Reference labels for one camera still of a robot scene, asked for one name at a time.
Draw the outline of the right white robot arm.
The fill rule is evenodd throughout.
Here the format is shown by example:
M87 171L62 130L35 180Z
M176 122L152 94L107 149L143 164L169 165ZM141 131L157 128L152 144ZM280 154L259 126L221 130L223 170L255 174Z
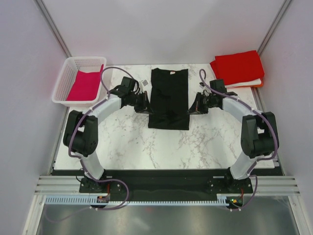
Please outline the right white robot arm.
M270 161L277 155L279 148L276 118L272 112L261 112L242 101L235 92L228 92L222 80L212 80L198 92L189 115L208 114L209 109L219 108L238 120L241 127L242 152L236 162L226 170L224 187L234 193L242 186L252 170L260 161Z

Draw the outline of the black t shirt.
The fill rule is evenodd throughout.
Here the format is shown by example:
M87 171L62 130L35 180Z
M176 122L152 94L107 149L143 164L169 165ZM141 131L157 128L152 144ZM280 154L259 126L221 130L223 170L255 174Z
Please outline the black t shirt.
M189 130L188 69L151 71L151 109L148 127L162 130Z

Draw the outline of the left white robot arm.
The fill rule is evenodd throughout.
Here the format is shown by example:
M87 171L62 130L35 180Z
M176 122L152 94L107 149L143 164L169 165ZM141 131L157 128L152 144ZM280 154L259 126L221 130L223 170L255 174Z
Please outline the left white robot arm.
M109 91L108 97L86 111L73 110L69 113L63 144L68 147L68 155L78 159L83 168L80 193L104 193L112 181L106 179L106 171L96 154L98 126L125 106L134 107L134 111L140 114L154 113L142 84L124 76L121 84Z

